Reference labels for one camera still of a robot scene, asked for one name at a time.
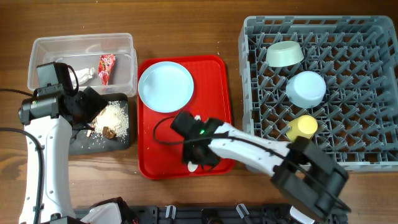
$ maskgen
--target plate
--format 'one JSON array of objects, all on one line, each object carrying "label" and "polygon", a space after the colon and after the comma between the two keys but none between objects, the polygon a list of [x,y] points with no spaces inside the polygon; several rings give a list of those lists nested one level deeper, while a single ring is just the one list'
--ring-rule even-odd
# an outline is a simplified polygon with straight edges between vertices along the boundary
[{"label": "plate", "polygon": [[189,102],[193,95],[193,79],[179,63],[159,62],[144,71],[139,79],[138,93],[150,109],[170,113]]}]

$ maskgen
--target white bowl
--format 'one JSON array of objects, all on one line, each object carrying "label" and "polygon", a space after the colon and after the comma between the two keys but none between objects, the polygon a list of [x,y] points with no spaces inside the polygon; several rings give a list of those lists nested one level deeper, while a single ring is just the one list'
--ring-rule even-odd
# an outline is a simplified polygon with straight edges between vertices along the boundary
[{"label": "white bowl", "polygon": [[193,79],[184,66],[175,62],[159,62],[141,75],[138,93],[150,109],[170,113],[189,102],[193,94]]},{"label": "white bowl", "polygon": [[300,44],[294,41],[283,41],[272,44],[267,49],[266,62],[271,67],[294,65],[304,59]]},{"label": "white bowl", "polygon": [[289,100],[301,108],[318,106],[325,96],[326,83],[317,73],[300,72],[286,84],[286,95]]}]

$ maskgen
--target pile of white granules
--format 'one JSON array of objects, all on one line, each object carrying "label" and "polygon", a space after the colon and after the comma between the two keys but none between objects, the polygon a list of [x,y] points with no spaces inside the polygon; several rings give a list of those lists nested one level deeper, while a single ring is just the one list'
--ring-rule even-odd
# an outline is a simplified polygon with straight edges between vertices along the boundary
[{"label": "pile of white granules", "polygon": [[109,102],[108,106],[95,118],[94,132],[102,134],[104,127],[114,131],[117,137],[125,137],[127,135],[129,117],[124,112],[124,108],[120,108],[118,101]]}]

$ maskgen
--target wooden tabletop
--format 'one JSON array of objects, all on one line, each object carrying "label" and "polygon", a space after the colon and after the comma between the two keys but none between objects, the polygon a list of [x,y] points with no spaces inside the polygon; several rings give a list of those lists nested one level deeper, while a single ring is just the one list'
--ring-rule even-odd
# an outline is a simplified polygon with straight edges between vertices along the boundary
[{"label": "wooden tabletop", "polygon": [[[242,126],[238,36],[247,16],[387,15],[398,24],[391,1],[183,1],[0,5],[0,88],[27,89],[33,41],[59,35],[128,32],[139,64],[148,58],[220,54],[228,71],[234,125]],[[17,110],[23,95],[1,93],[0,126],[23,128]],[[19,134],[0,134],[0,223],[17,223],[24,203],[27,146]],[[225,175],[148,180],[137,166],[137,142],[125,151],[69,158],[74,208],[122,196],[129,205],[248,205],[286,202],[269,178],[237,166]],[[351,174],[341,198],[353,209],[350,223],[397,223],[398,174]]]}]

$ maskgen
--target red tray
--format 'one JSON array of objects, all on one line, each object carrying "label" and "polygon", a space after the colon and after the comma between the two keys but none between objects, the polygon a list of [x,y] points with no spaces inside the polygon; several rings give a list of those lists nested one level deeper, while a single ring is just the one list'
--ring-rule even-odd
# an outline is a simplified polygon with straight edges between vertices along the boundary
[{"label": "red tray", "polygon": [[[157,62],[176,62],[184,66],[192,75],[194,89],[191,100],[182,109],[199,114],[202,120],[218,118],[231,123],[231,108],[229,106],[229,91],[225,64],[217,56],[192,56],[175,58],[156,58],[143,62],[138,68],[138,79],[142,73]],[[153,140],[154,126],[163,118],[177,115],[173,113],[158,113],[149,109],[138,98],[138,158],[141,173],[150,179],[170,179],[176,177],[197,177],[202,175],[224,174],[234,166],[234,161],[223,159],[212,170],[205,166],[195,172],[189,172],[187,165],[182,164],[182,145],[166,146]],[[162,123],[156,131],[157,137],[164,141],[183,140],[170,128],[172,119]]]}]

